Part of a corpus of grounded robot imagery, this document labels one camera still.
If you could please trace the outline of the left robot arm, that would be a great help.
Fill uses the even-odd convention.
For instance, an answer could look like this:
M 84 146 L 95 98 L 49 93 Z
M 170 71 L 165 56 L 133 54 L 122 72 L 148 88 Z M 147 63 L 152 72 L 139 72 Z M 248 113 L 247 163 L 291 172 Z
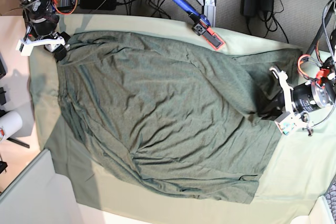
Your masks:
M 269 104 L 258 113 L 263 119 L 275 120 L 284 113 L 309 113 L 327 105 L 335 105 L 335 77 L 329 79 L 331 74 L 335 73 L 335 30 L 331 36 L 327 33 L 327 24 L 334 12 L 335 0 L 329 0 L 323 9 L 322 22 L 317 31 L 307 53 L 302 55 L 297 62 L 299 74 L 306 80 L 293 89 L 290 89 L 290 95 L 285 95 L 282 89 Z M 318 41 L 322 35 L 325 35 L 327 45 L 331 56 L 325 61 L 321 60 Z M 319 71 L 314 78 L 306 74 L 301 65 L 303 63 L 313 63 Z

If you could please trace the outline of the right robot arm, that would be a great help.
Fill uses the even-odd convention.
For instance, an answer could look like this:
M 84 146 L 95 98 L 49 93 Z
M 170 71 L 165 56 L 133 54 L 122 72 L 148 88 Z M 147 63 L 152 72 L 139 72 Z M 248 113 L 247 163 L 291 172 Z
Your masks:
M 25 35 L 17 43 L 16 50 L 22 56 L 30 56 L 33 49 L 43 46 L 52 53 L 56 61 L 63 60 L 67 54 L 70 36 L 66 32 L 57 32 L 60 17 L 74 12 L 61 12 L 57 0 L 20 0 L 23 19 L 26 27 Z

